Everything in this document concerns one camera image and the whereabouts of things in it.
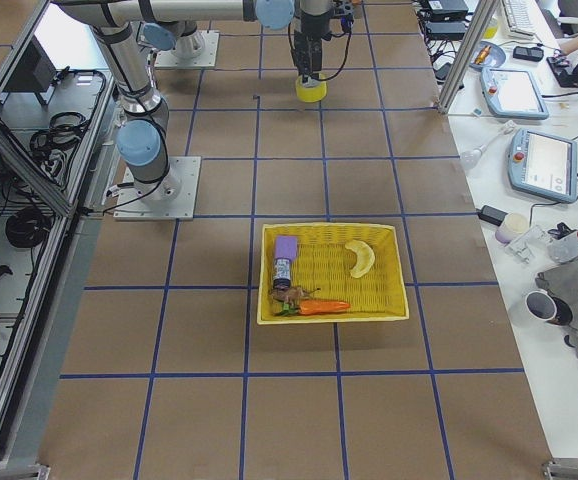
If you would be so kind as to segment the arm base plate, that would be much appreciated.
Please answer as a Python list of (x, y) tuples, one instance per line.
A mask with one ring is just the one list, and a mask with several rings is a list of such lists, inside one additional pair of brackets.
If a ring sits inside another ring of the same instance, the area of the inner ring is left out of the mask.
[(169, 70), (213, 69), (217, 62), (219, 39), (220, 33), (216, 30), (196, 30), (182, 36), (172, 50), (158, 52), (155, 67)]
[(169, 173), (158, 188), (149, 195), (152, 187), (138, 183), (119, 193), (119, 208), (113, 210), (113, 216), (120, 220), (192, 220), (201, 158), (199, 156), (172, 156), (169, 158)]

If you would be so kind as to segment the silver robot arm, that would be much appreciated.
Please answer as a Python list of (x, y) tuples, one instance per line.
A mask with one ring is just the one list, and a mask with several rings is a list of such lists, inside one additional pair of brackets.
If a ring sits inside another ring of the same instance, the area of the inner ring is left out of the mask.
[(159, 27), (166, 18), (150, 1), (57, 1), (72, 19), (87, 25), (116, 81), (126, 115), (116, 139), (141, 201), (176, 197), (181, 180), (171, 171), (166, 147), (169, 108), (151, 79), (133, 32), (134, 22)]
[(199, 20), (258, 22), (271, 30), (287, 29), (290, 53), (298, 71), (296, 92), (301, 98), (326, 95), (334, 77), (322, 74), (322, 43), (335, 37), (330, 21), (339, 16), (339, 1), (141, 1), (143, 33), (162, 51), (176, 50), (180, 58), (202, 53)]

